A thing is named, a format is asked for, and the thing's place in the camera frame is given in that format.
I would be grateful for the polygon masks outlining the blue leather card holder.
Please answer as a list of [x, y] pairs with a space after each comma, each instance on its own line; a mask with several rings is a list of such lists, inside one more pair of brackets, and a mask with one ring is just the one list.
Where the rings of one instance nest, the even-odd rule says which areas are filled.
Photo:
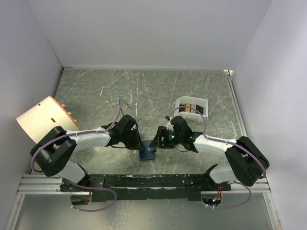
[[140, 161], [150, 161], [155, 159], [156, 148], [150, 147], [152, 140], [143, 141], [144, 149], [139, 151]]

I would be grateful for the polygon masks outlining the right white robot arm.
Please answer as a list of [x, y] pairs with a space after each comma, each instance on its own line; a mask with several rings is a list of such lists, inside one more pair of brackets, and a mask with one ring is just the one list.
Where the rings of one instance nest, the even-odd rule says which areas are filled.
[[243, 185], [253, 186], [265, 177], [270, 163], [256, 145], [245, 136], [239, 139], [222, 139], [204, 136], [202, 132], [192, 131], [186, 120], [176, 116], [170, 120], [171, 128], [159, 126], [150, 143], [151, 148], [173, 149], [178, 144], [187, 151], [210, 153], [225, 157], [224, 165], [212, 166], [203, 180], [204, 187], [215, 190], [220, 183], [239, 181]]

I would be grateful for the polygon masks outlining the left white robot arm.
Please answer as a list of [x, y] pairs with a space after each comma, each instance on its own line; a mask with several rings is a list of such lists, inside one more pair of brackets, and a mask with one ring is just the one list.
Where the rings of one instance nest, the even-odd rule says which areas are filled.
[[136, 120], [124, 115], [118, 122], [84, 131], [67, 131], [61, 126], [52, 128], [31, 150], [31, 167], [34, 163], [47, 177], [58, 175], [72, 182], [78, 191], [89, 187], [86, 170], [70, 161], [74, 152], [92, 147], [112, 147], [119, 143], [129, 150], [145, 149]]

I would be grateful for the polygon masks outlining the stack of credit cards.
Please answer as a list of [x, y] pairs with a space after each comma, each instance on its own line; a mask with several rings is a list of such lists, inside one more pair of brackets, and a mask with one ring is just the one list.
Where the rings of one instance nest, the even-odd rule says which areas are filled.
[[196, 113], [196, 111], [198, 111], [199, 113], [201, 113], [202, 115], [204, 114], [204, 108], [196, 105], [196, 104], [180, 104], [179, 106], [181, 106], [181, 108], [179, 108], [179, 112], [186, 112], [186, 113]]

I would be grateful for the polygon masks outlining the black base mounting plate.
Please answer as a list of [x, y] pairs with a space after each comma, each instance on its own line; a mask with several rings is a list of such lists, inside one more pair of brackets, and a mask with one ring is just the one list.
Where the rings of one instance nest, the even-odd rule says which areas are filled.
[[202, 192], [230, 191], [227, 182], [215, 183], [207, 174], [91, 174], [82, 183], [86, 187], [107, 188], [117, 200], [187, 199], [200, 201]]

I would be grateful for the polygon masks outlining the white plastic bin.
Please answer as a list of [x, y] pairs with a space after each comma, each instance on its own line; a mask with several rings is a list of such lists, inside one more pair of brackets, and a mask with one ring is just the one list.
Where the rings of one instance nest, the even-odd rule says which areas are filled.
[[174, 116], [181, 116], [186, 120], [201, 122], [208, 117], [209, 100], [191, 96], [176, 99]]

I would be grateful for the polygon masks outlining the beige cylindrical lamp shade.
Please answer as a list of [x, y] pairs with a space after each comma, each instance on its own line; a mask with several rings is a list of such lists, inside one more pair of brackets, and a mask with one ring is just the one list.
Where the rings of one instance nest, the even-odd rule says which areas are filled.
[[81, 128], [64, 106], [48, 96], [31, 109], [16, 118], [25, 133], [38, 143], [52, 128], [61, 126], [64, 130], [80, 131]]

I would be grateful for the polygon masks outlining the aluminium frame rail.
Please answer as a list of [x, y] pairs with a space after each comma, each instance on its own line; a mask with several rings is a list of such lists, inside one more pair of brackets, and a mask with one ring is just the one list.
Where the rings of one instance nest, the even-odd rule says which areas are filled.
[[203, 174], [26, 174], [7, 230], [279, 230], [268, 182], [207, 186]]

